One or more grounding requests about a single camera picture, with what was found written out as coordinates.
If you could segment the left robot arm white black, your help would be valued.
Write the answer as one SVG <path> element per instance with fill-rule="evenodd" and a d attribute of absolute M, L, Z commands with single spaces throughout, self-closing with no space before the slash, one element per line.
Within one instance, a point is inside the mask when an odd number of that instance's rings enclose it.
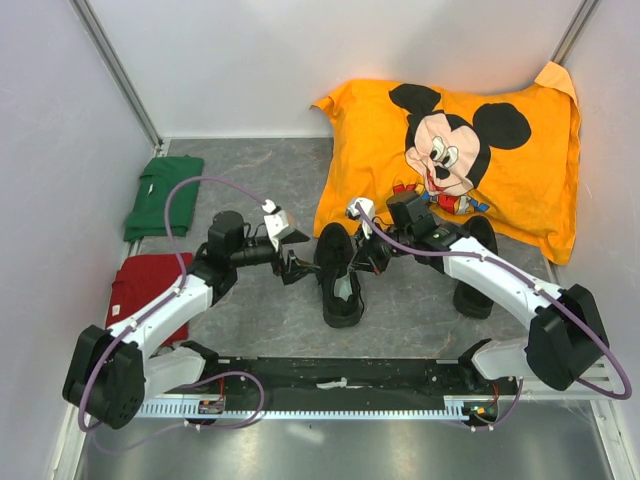
<path fill-rule="evenodd" d="M 242 267 L 268 264 L 286 285 L 318 271 L 299 259 L 291 245 L 309 241 L 284 210 L 264 217 L 266 233 L 251 237 L 235 211 L 214 216 L 208 238 L 185 274 L 147 305 L 109 328 L 95 325 L 79 335 L 62 397 L 112 429 L 120 429 L 142 404 L 189 385 L 208 393 L 219 382 L 207 352 L 187 345 L 168 354 L 157 349 L 193 317 L 219 302 L 235 285 Z"/>

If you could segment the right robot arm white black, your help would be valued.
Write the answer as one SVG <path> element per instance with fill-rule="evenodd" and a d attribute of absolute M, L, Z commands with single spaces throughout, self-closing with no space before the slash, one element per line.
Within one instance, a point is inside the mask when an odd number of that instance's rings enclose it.
<path fill-rule="evenodd" d="M 516 340 L 488 340 L 472 348 L 471 360 L 457 371 L 465 391 L 481 393 L 509 375 L 533 375 L 565 391 L 601 359 L 609 342 L 588 289 L 579 284 L 563 288 L 526 273 L 462 226 L 437 223 L 413 191 L 390 197 L 387 206 L 393 220 L 388 229 L 376 224 L 371 200 L 355 198 L 347 207 L 347 216 L 360 223 L 354 269 L 380 274 L 391 258 L 410 255 L 484 295 L 527 330 Z"/>

